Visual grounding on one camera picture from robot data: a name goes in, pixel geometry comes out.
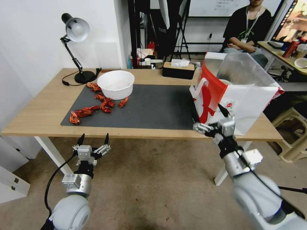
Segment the paper bag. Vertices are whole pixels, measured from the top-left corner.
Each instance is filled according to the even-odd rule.
[[[206,61],[223,59],[217,76],[206,67]],[[190,87],[201,123],[210,124],[224,116],[218,104],[235,116],[236,135],[245,135],[268,103],[283,89],[247,53],[207,53],[198,83]]]

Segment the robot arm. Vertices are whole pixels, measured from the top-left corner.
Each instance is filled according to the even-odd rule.
[[[82,145],[84,135],[73,146],[73,155],[78,156],[78,170],[74,174],[64,175],[62,184],[66,187],[67,197],[61,199],[53,209],[42,230],[81,230],[91,211],[87,197],[91,192],[91,180],[97,160],[110,151],[109,136],[99,148]]]
[[[197,122],[193,129],[213,137],[219,146],[220,157],[234,183],[234,199],[259,230],[307,229],[304,215],[281,197],[276,183],[254,173],[262,161],[261,153],[257,149],[244,152],[238,146],[234,136],[234,117],[222,106],[219,108],[224,119],[211,125]]]

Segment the white plastic stool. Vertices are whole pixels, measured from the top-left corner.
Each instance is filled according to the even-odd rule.
[[[277,142],[281,147],[282,152],[280,153],[280,158],[288,163],[292,163],[298,159],[307,157],[307,102],[299,103],[293,106],[291,109],[280,114],[272,124],[274,127],[278,127],[283,121],[289,118],[295,118],[305,128],[305,132],[301,135],[295,142],[289,144],[285,140]]]

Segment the red crayfish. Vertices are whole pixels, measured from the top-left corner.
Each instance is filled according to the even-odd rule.
[[[127,103],[129,97],[126,97],[123,101],[120,101],[120,103],[118,104],[118,107],[122,108],[125,106],[125,104]]]
[[[80,110],[75,110],[75,113],[77,114],[78,117],[87,117],[90,115],[93,115],[94,111],[99,110],[99,106],[95,105],[93,107],[85,107]]]
[[[75,124],[75,125],[80,124],[80,120],[79,120],[77,114],[74,111],[70,111],[70,113],[71,113],[71,115],[69,117],[70,123]]]
[[[69,117],[69,121],[72,124],[78,125],[80,124],[79,118],[87,117],[93,115],[94,111],[99,110],[99,105],[95,105],[92,107],[85,107],[80,110],[71,111],[71,115]]]
[[[89,87],[89,88],[93,88],[91,90],[94,91],[94,92],[101,91],[101,88],[97,85],[97,83],[90,83],[89,82],[89,83],[86,84],[86,86]]]
[[[101,105],[100,105],[100,108],[103,112],[105,113],[112,113],[112,110],[107,107],[109,104],[108,104],[109,101],[104,101]]]
[[[111,107],[111,108],[115,107],[115,103],[113,102],[112,99],[105,97],[102,93],[95,95],[94,98],[99,99],[102,102],[100,108],[103,112],[112,113],[112,110],[109,108],[109,107]]]

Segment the wooden table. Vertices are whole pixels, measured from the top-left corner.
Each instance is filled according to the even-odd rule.
[[[76,69],[62,69],[54,79],[13,119],[1,132],[2,135],[34,136],[47,154],[60,166],[65,161],[48,137],[86,137],[104,138],[109,133],[110,138],[139,138],[139,139],[193,139],[210,140],[194,130],[161,130],[161,129],[136,129],[136,128],[109,128],[85,126],[61,126],[61,122],[70,107],[82,91],[84,86],[65,86],[62,77],[75,72]],[[135,76],[135,84],[148,85],[191,85],[197,79],[185,80],[166,78],[161,75],[161,70],[130,69],[126,70]],[[73,81],[74,75],[67,77]],[[280,141],[282,137],[271,122],[262,114],[252,128],[244,136],[237,136],[238,141]],[[64,174],[71,174],[68,165],[62,169]],[[221,176],[216,182],[227,176]]]
[[[284,63],[288,68],[290,68],[292,70],[295,69],[300,74],[307,75],[307,68],[302,69],[302,68],[298,68],[298,67],[296,67],[294,65],[294,61],[296,60],[296,58],[294,58],[294,57],[292,57],[292,58],[283,58],[282,55],[283,55],[284,51],[282,51],[281,49],[275,49],[275,48],[271,47],[268,44],[267,41],[257,42],[257,44],[267,54],[266,56],[271,57],[271,58],[269,58],[269,61],[268,61],[267,65],[264,68],[266,71],[268,71],[268,69],[272,65],[274,59],[277,58],[282,63]]]

